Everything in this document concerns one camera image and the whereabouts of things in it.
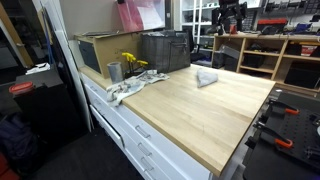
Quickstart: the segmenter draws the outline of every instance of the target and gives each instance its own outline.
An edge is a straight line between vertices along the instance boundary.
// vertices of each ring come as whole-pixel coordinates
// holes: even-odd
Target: white drawer
[[[107,91],[103,88],[101,88],[97,83],[92,81],[90,78],[88,78],[85,74],[82,74],[82,79],[84,83],[87,85],[87,87],[95,92],[98,96],[101,97],[101,99],[105,102],[107,102]]]
[[[136,129],[127,123],[121,116],[119,116],[118,123],[120,124],[121,128],[127,134],[130,134],[130,138],[135,142],[137,148],[139,149],[140,153],[143,153],[144,156],[148,160],[152,160],[153,162],[157,162],[157,166],[164,171],[166,175],[169,177],[174,177],[172,179],[175,180],[184,180],[188,179],[185,177],[186,175],[181,174],[182,170],[179,169],[175,164],[170,163],[166,156],[160,152],[157,147],[154,147],[152,144],[147,142],[144,138],[142,138]]]
[[[97,121],[99,122],[100,126],[109,134],[109,136],[113,139],[113,141],[120,147],[120,149],[123,149],[123,143],[122,138],[117,133],[116,130],[114,130],[109,123],[98,113],[98,111],[90,105],[90,109],[92,111],[92,114],[96,117]]]
[[[108,122],[116,129],[119,128],[117,123],[117,114],[108,106],[95,92],[93,92],[87,84],[85,84],[86,92],[89,97],[90,103],[96,108],[96,110],[108,120]]]
[[[145,146],[156,150],[156,152],[167,161],[167,164],[176,169],[183,178],[192,180],[208,180],[210,178],[210,171],[207,168],[202,166],[190,155],[160,134],[130,109],[124,105],[120,105],[117,108],[114,108],[114,110],[127,124],[130,124],[133,130],[136,132],[130,134],[138,134],[138,136],[143,139],[144,142],[147,142],[143,143]],[[159,164],[159,166],[171,178],[171,175],[174,175],[174,171],[170,170],[170,168],[164,164]]]
[[[168,180],[165,173],[150,159],[142,154],[137,144],[129,137],[128,134],[123,135],[124,152],[131,163],[136,167],[145,179],[150,180]]]

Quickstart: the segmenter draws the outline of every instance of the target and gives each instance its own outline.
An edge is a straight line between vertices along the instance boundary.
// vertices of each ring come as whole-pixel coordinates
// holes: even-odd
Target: door frame
[[[7,39],[9,40],[12,48],[16,52],[21,64],[24,67],[30,67],[33,65],[33,62],[26,50],[23,46],[23,42],[21,41],[16,29],[14,28],[11,20],[2,6],[0,2],[0,20],[1,20],[1,29],[5,33]]]

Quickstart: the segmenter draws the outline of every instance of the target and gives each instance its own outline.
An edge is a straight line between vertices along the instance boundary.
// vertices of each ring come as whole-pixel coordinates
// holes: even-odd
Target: black bag
[[[13,169],[20,175],[34,172],[42,163],[38,137],[20,113],[6,116],[0,122],[0,145]]]
[[[190,66],[188,32],[161,31],[144,33],[142,39],[142,60],[148,62],[148,69],[168,73]]]

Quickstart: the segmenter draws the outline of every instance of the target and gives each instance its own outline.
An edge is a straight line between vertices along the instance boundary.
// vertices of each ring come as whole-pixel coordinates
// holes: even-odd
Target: butcher block counter
[[[198,88],[200,68],[218,82]],[[80,72],[103,89],[111,85],[90,69]],[[275,82],[197,65],[168,75],[122,104],[219,177]]]

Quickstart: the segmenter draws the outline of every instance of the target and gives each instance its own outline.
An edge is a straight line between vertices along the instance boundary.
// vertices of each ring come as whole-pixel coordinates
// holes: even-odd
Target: metal cup
[[[112,62],[107,64],[112,84],[123,81],[121,62]]]

